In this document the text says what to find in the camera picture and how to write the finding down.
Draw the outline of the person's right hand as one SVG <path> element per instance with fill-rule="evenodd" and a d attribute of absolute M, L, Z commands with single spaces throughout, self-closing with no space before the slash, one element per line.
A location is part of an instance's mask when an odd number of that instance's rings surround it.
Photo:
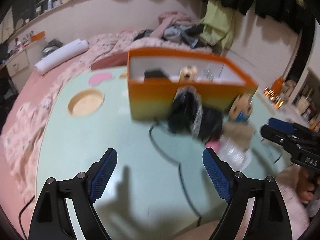
<path fill-rule="evenodd" d="M 309 180 L 308 171 L 301 167 L 298 172 L 298 181 L 296 186 L 296 193 L 303 204 L 309 204 L 313 199 L 313 191 L 315 191 L 315 186 Z"/>

